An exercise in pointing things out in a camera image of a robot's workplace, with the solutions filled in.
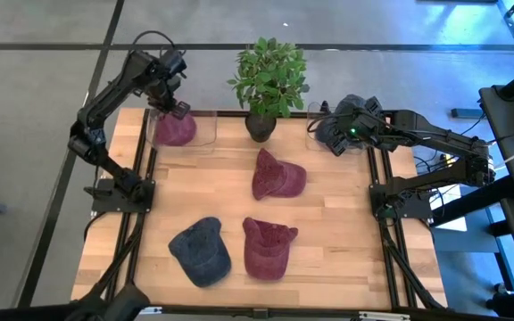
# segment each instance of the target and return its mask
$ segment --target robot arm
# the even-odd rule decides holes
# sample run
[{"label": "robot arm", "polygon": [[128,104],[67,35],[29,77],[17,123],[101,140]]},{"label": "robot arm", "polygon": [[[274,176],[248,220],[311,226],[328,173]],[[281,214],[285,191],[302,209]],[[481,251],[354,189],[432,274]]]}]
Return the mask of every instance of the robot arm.
[{"label": "robot arm", "polygon": [[424,216],[419,218],[426,218],[431,216],[430,210],[422,210],[429,209],[427,197],[423,195],[428,190],[458,183],[481,187],[494,180],[485,141],[433,126],[414,111],[383,111],[376,97],[368,99],[363,106],[339,104],[334,114],[322,119],[336,119],[332,135],[325,142],[336,156],[351,144],[364,143],[389,152],[399,145],[422,145],[459,157],[444,169],[413,178],[393,177],[385,185],[373,186],[373,200],[377,200],[373,205],[381,209],[375,214],[393,217],[395,212],[387,209],[399,210],[412,204],[410,209],[404,209],[408,217],[417,212]]},{"label": "robot arm", "polygon": [[[178,103],[173,93],[180,85],[178,74],[186,67],[182,53],[174,49],[166,51],[160,58],[141,51],[128,53],[120,74],[79,110],[77,121],[70,128],[69,149],[85,162],[110,173],[113,189],[129,202],[141,202],[147,196],[144,182],[137,173],[122,168],[110,158],[106,149],[104,122],[130,94],[146,94],[149,105],[183,119],[189,105]],[[92,189],[86,191],[95,194]]]}]

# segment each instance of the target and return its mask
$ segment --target wood plank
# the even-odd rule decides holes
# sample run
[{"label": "wood plank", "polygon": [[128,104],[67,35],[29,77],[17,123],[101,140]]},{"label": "wood plank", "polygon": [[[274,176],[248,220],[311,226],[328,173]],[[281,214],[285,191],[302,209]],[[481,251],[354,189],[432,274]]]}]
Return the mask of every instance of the wood plank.
[{"label": "wood plank", "polygon": [[[131,166],[144,110],[122,109],[111,154]],[[277,307],[316,309],[389,309],[386,272],[377,223],[370,215],[368,157],[365,152],[334,157],[305,135],[305,119],[279,119],[263,144],[248,136],[242,118],[217,119],[212,150],[161,148],[154,179],[152,211],[141,243],[136,284],[154,305]],[[211,119],[199,119],[199,125]],[[308,170],[303,194],[292,199],[251,194],[256,155],[267,148],[278,159]],[[391,154],[395,175],[416,175],[409,148]],[[169,241],[198,219],[214,216],[232,259],[219,283],[196,288],[168,250]],[[245,272],[243,219],[252,217],[299,228],[286,276],[275,283],[252,279]],[[437,300],[444,290],[429,232],[405,219],[410,263]],[[108,214],[89,231],[72,298],[90,289],[110,264],[120,225]],[[402,277],[396,274],[400,292]]]}]

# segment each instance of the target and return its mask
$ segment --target maroon cap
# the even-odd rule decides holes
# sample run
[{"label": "maroon cap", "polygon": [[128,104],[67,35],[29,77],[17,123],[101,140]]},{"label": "maroon cap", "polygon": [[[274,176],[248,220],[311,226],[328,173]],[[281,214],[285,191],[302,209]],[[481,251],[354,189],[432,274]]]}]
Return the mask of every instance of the maroon cap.
[{"label": "maroon cap", "polygon": [[194,139],[196,130],[194,118],[189,113],[182,120],[172,114],[165,114],[156,124],[156,143],[183,146]]},{"label": "maroon cap", "polygon": [[299,230],[279,224],[246,218],[245,270],[260,280],[274,281],[285,275],[289,247]]},{"label": "maroon cap", "polygon": [[277,191],[271,192],[271,196],[276,197],[295,197],[303,192],[304,186],[307,184],[307,171],[286,161],[279,161],[286,172],[285,183]]},{"label": "maroon cap", "polygon": [[252,190],[255,200],[277,191],[286,181],[286,171],[275,157],[261,148],[257,155],[257,164],[253,173]]}]

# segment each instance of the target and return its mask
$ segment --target gray floor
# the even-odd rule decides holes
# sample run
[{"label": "gray floor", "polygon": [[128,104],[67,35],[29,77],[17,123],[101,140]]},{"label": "gray floor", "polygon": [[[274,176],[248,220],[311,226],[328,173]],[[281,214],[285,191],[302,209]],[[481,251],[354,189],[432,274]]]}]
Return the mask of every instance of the gray floor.
[{"label": "gray floor", "polygon": [[[102,43],[114,5],[115,0],[0,0],[0,42]],[[127,0],[114,42],[129,43],[145,29],[189,44],[243,43],[259,36],[298,43],[514,44],[496,5],[417,0]],[[0,216],[0,308],[12,304],[97,56],[97,51],[0,52],[0,202],[9,206]],[[123,57],[109,53],[101,87],[118,73]],[[376,95],[387,109],[412,109],[455,132],[474,121],[450,118],[451,108],[476,108],[480,87],[514,77],[514,52],[309,51],[306,58],[307,103],[337,103],[350,93]],[[197,109],[236,108],[225,84],[236,68],[235,52],[189,51],[186,60],[180,99]],[[124,105],[144,107],[145,101],[132,97]],[[486,122],[470,134],[493,137]],[[423,148],[416,153],[432,154]],[[496,149],[492,154],[497,163],[501,155]],[[70,297],[90,207],[82,187],[92,174],[77,162],[37,305]],[[450,305],[460,306],[456,300]]]}]

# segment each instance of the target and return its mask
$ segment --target workbench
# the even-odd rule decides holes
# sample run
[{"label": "workbench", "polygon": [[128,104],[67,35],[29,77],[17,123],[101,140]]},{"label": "workbench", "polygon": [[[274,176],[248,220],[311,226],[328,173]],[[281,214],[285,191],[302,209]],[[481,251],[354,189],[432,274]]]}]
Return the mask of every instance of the workbench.
[{"label": "workbench", "polygon": [[[110,155],[132,167],[145,111],[120,110]],[[136,264],[135,284],[153,306],[251,307],[283,309],[391,308],[382,242],[372,217],[367,152],[335,157],[310,147],[306,119],[278,119],[269,141],[255,143],[242,117],[218,117],[216,140],[205,146],[158,150],[153,179],[156,190]],[[307,185],[296,198],[266,197],[256,201],[251,181],[257,152],[266,148],[278,160],[303,166]],[[390,153],[395,176],[416,176],[410,148]],[[381,182],[383,163],[377,153]],[[141,174],[144,176],[145,165]],[[220,219],[221,237],[232,260],[230,273],[208,288],[195,287],[170,254],[168,243],[198,219]],[[285,277],[263,282],[245,272],[244,218],[294,226]],[[72,290],[86,294],[112,261],[120,229],[120,213],[109,213],[89,229]],[[434,298],[446,306],[432,236],[420,221],[404,219],[410,265]],[[123,286],[124,268],[119,275]],[[402,273],[395,269],[400,302],[406,305]]]}]

